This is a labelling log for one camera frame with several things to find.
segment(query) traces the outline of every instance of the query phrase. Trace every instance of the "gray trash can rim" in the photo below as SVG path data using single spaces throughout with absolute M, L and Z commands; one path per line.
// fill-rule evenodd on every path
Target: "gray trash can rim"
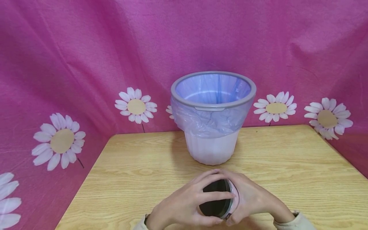
M 199 75 L 207 75 L 207 74 L 228 75 L 228 76 L 233 76 L 233 77 L 240 78 L 240 79 L 246 81 L 249 84 L 249 86 L 251 87 L 251 91 L 246 97 L 244 97 L 240 100 L 236 100 L 234 102 L 228 102 L 228 103 L 221 103 L 221 104 L 204 104 L 204 103 L 191 102 L 189 100 L 186 100 L 186 99 L 182 98 L 181 96 L 179 96 L 177 94 L 176 86 L 178 86 L 178 84 L 180 82 L 182 82 L 183 80 L 185 80 L 187 78 L 191 78 L 191 77 L 195 77 L 195 76 L 199 76 Z M 195 73 L 192 73 L 192 74 L 187 74 L 187 75 L 179 78 L 178 80 L 176 80 L 173 83 L 173 85 L 171 86 L 171 95 L 172 95 L 172 97 L 175 98 L 180 103 L 182 103 L 184 105 L 187 105 L 187 106 L 190 106 L 190 107 L 199 107 L 199 108 L 207 108 L 207 109 L 231 108 L 231 107 L 236 107 L 236 106 L 245 104 L 255 96 L 256 91 L 257 91 L 257 88 L 256 88 L 256 86 L 255 86 L 255 84 L 252 80 L 250 80 L 249 78 L 247 78 L 243 75 L 236 74 L 236 73 L 233 73 L 233 72 L 226 72 L 226 71 L 202 71 L 202 72 L 195 72 Z

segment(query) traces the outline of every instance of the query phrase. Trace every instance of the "trash can handle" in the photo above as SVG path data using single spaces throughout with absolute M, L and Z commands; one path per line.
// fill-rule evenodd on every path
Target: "trash can handle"
M 223 111 L 225 108 L 201 108 L 201 107 L 194 107 L 196 110 L 201 111 Z

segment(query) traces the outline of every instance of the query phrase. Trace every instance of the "hand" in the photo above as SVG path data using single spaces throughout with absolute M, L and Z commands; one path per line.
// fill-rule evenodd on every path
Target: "hand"
M 226 221 L 228 226 L 238 224 L 252 214 L 270 213 L 276 222 L 288 223 L 294 220 L 293 213 L 276 196 L 254 183 L 242 173 L 220 170 L 239 192 L 239 205 Z
M 173 223 L 203 226 L 221 223 L 220 218 L 203 216 L 197 211 L 197 207 L 205 202 L 235 197 L 230 192 L 203 192 L 203 188 L 210 183 L 227 178 L 218 172 L 218 169 L 204 172 L 164 199 L 154 207 L 148 216 L 147 228 L 149 230 L 162 230 Z

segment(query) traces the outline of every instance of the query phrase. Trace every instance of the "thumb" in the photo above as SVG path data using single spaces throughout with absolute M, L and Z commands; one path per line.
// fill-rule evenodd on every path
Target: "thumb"
M 198 214 L 195 224 L 201 225 L 201 226 L 207 226 L 211 227 L 216 224 L 220 224 L 222 222 L 222 219 L 215 217 L 215 216 L 201 216 Z
M 227 226 L 231 226 L 234 224 L 238 224 L 241 222 L 242 219 L 244 219 L 246 217 L 246 215 L 244 215 L 244 213 L 242 213 L 239 208 L 237 208 L 233 214 L 231 214 L 231 216 L 227 219 L 226 221 L 226 225 Z

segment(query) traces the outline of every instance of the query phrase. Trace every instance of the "table surface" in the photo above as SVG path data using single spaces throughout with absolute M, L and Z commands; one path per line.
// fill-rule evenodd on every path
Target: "table surface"
M 212 168 L 246 174 L 319 230 L 368 229 L 368 181 L 306 125 L 242 128 L 234 155 L 219 166 L 196 162 L 183 132 L 113 136 L 57 229 L 133 229 L 162 199 Z M 275 228 L 269 214 L 259 214 L 233 227 L 166 229 Z

